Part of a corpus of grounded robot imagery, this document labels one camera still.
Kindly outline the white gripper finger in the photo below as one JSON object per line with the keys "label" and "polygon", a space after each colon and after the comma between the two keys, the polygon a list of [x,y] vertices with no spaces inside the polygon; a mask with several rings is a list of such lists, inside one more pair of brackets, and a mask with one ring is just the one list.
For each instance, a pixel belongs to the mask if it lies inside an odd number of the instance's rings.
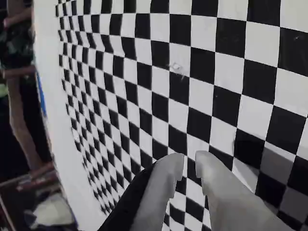
{"label": "white gripper finger", "polygon": [[102,231],[160,231],[169,199],[182,179],[184,155],[169,154],[132,180],[101,226]]}
{"label": "white gripper finger", "polygon": [[271,150],[253,167],[233,156],[195,155],[213,231],[299,231],[300,194],[287,187],[292,162]]}

